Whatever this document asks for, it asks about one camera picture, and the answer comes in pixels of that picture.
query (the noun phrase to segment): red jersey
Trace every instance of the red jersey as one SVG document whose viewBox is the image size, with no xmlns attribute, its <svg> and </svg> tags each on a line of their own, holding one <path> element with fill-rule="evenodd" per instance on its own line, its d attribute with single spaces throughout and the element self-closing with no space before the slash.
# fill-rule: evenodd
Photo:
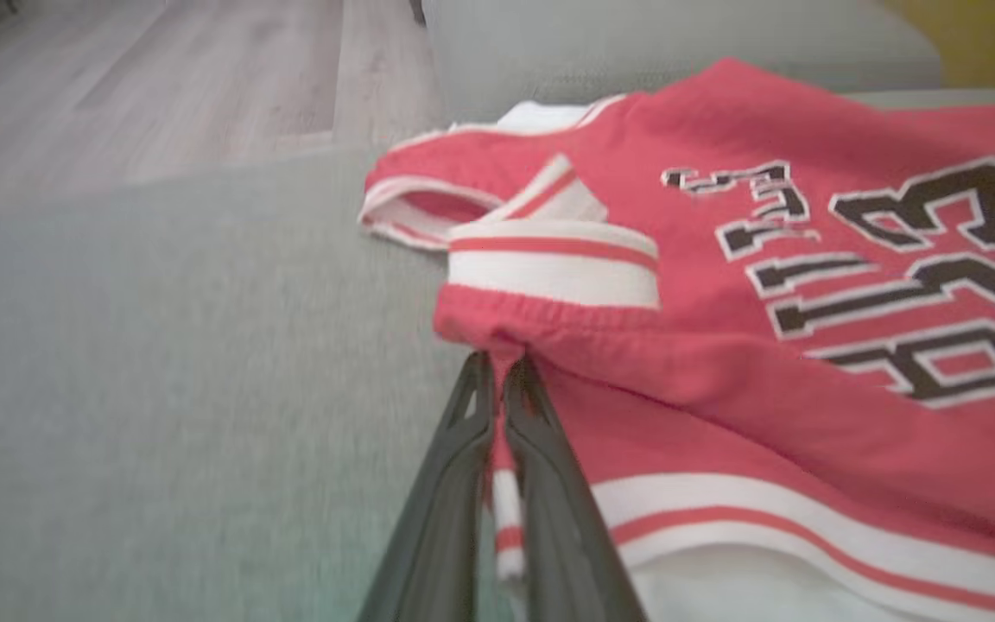
<svg viewBox="0 0 995 622">
<path fill-rule="evenodd" d="M 362 221 L 449 251 L 439 335 L 499 377 L 532 355 L 629 566 L 746 544 L 995 619 L 995 107 L 724 60 L 568 130 L 399 146 Z M 515 575 L 501 436 L 494 468 Z"/>
</svg>

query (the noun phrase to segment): wooden floor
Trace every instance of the wooden floor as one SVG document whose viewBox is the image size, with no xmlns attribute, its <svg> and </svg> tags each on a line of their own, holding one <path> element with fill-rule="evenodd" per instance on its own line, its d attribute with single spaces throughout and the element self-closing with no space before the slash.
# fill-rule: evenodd
<svg viewBox="0 0 995 622">
<path fill-rule="evenodd" d="M 406 0 L 22 0 L 0 209 L 441 125 Z"/>
</svg>

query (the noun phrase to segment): red stripe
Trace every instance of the red stripe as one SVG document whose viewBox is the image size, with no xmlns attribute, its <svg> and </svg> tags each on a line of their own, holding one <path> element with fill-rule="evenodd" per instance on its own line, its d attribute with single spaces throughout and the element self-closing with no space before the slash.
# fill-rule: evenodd
<svg viewBox="0 0 995 622">
<path fill-rule="evenodd" d="M 427 233 L 418 232 L 417 229 L 412 227 L 407 227 L 406 225 L 400 225 L 398 223 L 390 223 L 391 227 L 394 227 L 399 232 L 404 233 L 404 235 L 410 236 L 412 238 L 417 238 L 419 240 L 425 240 L 427 243 L 444 245 L 445 241 L 441 240 L 436 236 L 430 236 Z"/>
<path fill-rule="evenodd" d="M 532 216 L 533 213 L 538 212 L 541 207 L 548 204 L 548 201 L 552 200 L 556 194 L 563 192 L 563 190 L 568 189 L 570 185 L 578 180 L 578 176 L 574 173 L 573 169 L 569 169 L 562 177 L 558 180 L 552 182 L 552 185 L 544 188 L 541 193 L 532 197 L 532 200 L 526 202 L 526 204 L 521 205 L 509 216 L 506 216 L 506 220 L 515 220 L 517 218 L 528 218 Z"/>
<path fill-rule="evenodd" d="M 716 523 L 716 521 L 730 520 L 734 523 L 761 524 L 763 527 L 777 529 L 791 536 L 797 536 L 807 543 L 812 543 L 821 549 L 840 566 L 853 571 L 855 574 L 884 584 L 884 586 L 895 587 L 897 590 L 925 595 L 925 597 L 935 598 L 943 601 L 960 603 L 964 606 L 975 607 L 987 611 L 995 611 L 995 597 L 988 594 L 964 590 L 962 587 L 941 586 L 939 583 L 932 583 L 920 579 L 912 579 L 909 576 L 893 574 L 887 570 L 870 566 L 868 563 L 860 562 L 847 555 L 846 552 L 833 546 L 816 532 L 802 527 L 800 524 L 785 518 L 771 515 L 761 511 L 749 511 L 749 509 L 712 507 L 692 509 L 691 511 L 668 511 L 657 513 L 631 521 L 631 523 L 620 524 L 612 529 L 612 540 L 617 546 L 623 546 L 632 540 L 653 534 L 653 532 L 671 527 L 686 526 L 686 524 Z"/>
<path fill-rule="evenodd" d="M 598 243 L 572 238 L 463 238 L 454 240 L 449 249 L 457 251 L 548 252 L 553 255 L 577 255 L 596 259 L 611 259 L 642 265 L 648 270 L 659 268 L 658 260 L 646 252 L 623 245 Z"/>
<path fill-rule="evenodd" d="M 520 548 L 524 548 L 524 530 L 520 527 L 506 527 L 494 536 L 494 550 L 497 552 Z"/>
</svg>

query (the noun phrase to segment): garment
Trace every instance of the garment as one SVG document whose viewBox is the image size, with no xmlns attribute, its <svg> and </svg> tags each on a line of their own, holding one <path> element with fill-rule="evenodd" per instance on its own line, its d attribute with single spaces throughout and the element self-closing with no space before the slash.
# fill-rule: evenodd
<svg viewBox="0 0 995 622">
<path fill-rule="evenodd" d="M 399 146 L 360 221 L 449 251 L 443 339 L 537 363 L 629 567 L 744 546 L 995 619 L 995 109 L 723 60 L 568 130 Z M 518 576 L 501 435 L 493 467 Z"/>
</svg>

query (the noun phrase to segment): sofa cushion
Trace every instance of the sofa cushion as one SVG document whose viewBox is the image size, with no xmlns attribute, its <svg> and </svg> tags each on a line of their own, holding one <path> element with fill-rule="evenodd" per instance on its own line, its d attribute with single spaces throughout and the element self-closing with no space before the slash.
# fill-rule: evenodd
<svg viewBox="0 0 995 622">
<path fill-rule="evenodd" d="M 723 56 L 837 92 L 940 86 L 931 43 L 873 0 L 426 0 L 454 121 L 523 99 L 655 90 Z"/>
</svg>

